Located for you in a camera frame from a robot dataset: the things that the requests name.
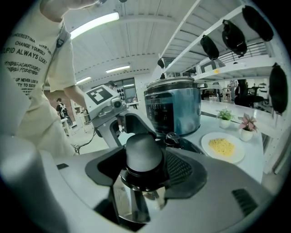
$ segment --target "control panel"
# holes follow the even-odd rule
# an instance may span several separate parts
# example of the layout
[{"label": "control panel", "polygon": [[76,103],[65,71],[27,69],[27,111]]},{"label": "control panel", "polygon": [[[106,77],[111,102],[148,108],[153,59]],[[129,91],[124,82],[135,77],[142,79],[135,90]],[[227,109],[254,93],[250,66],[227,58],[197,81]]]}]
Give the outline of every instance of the control panel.
[{"label": "control panel", "polygon": [[146,114],[157,133],[174,131],[173,100],[170,93],[149,94],[145,96]]}]

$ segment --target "stainless steel pot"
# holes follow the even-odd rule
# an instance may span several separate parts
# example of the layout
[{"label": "stainless steel pot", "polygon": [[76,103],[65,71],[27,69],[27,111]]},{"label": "stainless steel pot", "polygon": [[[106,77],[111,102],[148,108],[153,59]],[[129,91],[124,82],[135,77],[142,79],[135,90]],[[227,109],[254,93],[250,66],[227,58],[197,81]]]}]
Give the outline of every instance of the stainless steel pot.
[{"label": "stainless steel pot", "polygon": [[200,86],[191,77],[156,80],[145,91],[146,113],[159,134],[195,132],[200,126]]},{"label": "stainless steel pot", "polygon": [[126,186],[119,176],[113,190],[118,216],[133,223],[149,223],[165,205],[165,187],[143,192]]}]

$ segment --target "white pot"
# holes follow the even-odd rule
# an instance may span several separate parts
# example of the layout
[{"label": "white pot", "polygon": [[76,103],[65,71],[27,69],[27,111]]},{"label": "white pot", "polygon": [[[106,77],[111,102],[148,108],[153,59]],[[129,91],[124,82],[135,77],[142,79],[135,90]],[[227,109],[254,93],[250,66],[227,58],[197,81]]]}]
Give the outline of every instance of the white pot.
[{"label": "white pot", "polygon": [[253,134],[254,134],[253,131],[247,131],[247,130],[242,129],[240,139],[246,142],[253,137]]},{"label": "white pot", "polygon": [[230,120],[222,120],[222,119],[220,119],[220,121],[219,121],[219,126],[221,128],[224,128],[224,129],[226,129],[227,127],[229,127],[230,124],[231,124],[231,121]]}]

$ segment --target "electric pressure cooker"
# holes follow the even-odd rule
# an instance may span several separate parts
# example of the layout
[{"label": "electric pressure cooker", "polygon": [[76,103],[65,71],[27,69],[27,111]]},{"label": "electric pressure cooker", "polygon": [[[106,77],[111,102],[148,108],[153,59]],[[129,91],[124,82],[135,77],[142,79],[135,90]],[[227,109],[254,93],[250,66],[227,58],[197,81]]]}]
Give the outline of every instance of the electric pressure cooker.
[{"label": "electric pressure cooker", "polygon": [[145,107],[158,134],[195,132],[200,126],[200,89],[191,77],[156,80],[147,85]]}]

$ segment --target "cable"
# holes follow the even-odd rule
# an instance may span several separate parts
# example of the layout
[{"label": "cable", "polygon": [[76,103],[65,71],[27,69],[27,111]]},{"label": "cable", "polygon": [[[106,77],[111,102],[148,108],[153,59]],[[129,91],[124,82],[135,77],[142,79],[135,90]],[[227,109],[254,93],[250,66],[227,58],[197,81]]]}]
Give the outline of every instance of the cable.
[{"label": "cable", "polygon": [[85,143],[85,144],[75,146],[75,152],[78,153],[78,155],[80,155],[81,147],[88,145],[93,140],[95,135],[96,135],[96,131],[94,130],[91,140],[89,142]]}]

